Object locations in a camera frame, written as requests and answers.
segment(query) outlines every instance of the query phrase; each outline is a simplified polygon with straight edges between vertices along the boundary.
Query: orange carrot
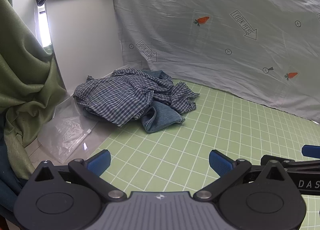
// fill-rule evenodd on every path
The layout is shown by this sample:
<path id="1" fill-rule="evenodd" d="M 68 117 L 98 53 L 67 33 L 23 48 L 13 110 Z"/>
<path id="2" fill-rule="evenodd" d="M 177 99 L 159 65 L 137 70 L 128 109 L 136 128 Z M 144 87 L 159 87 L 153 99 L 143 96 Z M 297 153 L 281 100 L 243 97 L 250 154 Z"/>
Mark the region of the orange carrot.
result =
<path id="1" fill-rule="evenodd" d="M 291 73 L 287 73 L 284 77 L 287 78 L 287 80 L 289 80 L 290 78 L 293 78 L 297 74 L 298 74 L 297 72 L 291 72 Z"/>
<path id="2" fill-rule="evenodd" d="M 207 22 L 208 19 L 209 17 L 201 17 L 199 19 L 196 19 L 194 23 L 200 26 L 200 25 L 203 25 L 205 22 Z"/>

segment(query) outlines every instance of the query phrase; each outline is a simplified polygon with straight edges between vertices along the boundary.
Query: white fabric backdrop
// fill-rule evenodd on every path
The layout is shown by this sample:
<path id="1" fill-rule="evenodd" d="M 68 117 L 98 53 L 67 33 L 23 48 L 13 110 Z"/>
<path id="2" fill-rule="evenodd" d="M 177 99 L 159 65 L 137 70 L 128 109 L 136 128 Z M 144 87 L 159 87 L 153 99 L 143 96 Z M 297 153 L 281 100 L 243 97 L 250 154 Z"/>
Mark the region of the white fabric backdrop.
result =
<path id="1" fill-rule="evenodd" d="M 114 0 L 114 5 L 125 64 L 162 69 L 320 122 L 320 0 Z M 209 19 L 194 23 L 202 17 Z"/>

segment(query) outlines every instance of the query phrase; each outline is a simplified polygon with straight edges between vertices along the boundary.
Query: clear plastic bag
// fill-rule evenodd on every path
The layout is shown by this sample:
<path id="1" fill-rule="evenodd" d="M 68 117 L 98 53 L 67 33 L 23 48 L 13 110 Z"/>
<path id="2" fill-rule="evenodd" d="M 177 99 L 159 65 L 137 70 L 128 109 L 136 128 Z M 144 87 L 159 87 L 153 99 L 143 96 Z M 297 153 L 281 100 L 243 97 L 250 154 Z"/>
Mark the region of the clear plastic bag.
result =
<path id="1" fill-rule="evenodd" d="M 63 164 L 96 124 L 97 121 L 84 117 L 74 98 L 69 97 L 56 106 L 52 120 L 42 126 L 38 140 Z"/>

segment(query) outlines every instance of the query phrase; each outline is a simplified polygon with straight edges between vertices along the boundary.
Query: blue gripper pad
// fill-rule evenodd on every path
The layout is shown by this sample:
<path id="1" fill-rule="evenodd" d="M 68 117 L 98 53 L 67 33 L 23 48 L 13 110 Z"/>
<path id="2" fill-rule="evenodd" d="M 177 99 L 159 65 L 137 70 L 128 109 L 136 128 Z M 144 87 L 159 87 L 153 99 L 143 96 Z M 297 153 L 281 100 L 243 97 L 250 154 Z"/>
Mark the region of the blue gripper pad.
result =
<path id="1" fill-rule="evenodd" d="M 221 177 L 232 170 L 236 162 L 217 150 L 212 150 L 209 154 L 210 167 Z"/>
<path id="2" fill-rule="evenodd" d="M 304 145 L 301 152 L 303 156 L 320 159 L 320 146 Z"/>
<path id="3" fill-rule="evenodd" d="M 108 150 L 102 150 L 90 159 L 86 160 L 87 169 L 97 176 L 100 176 L 109 168 L 111 163 L 111 155 Z"/>

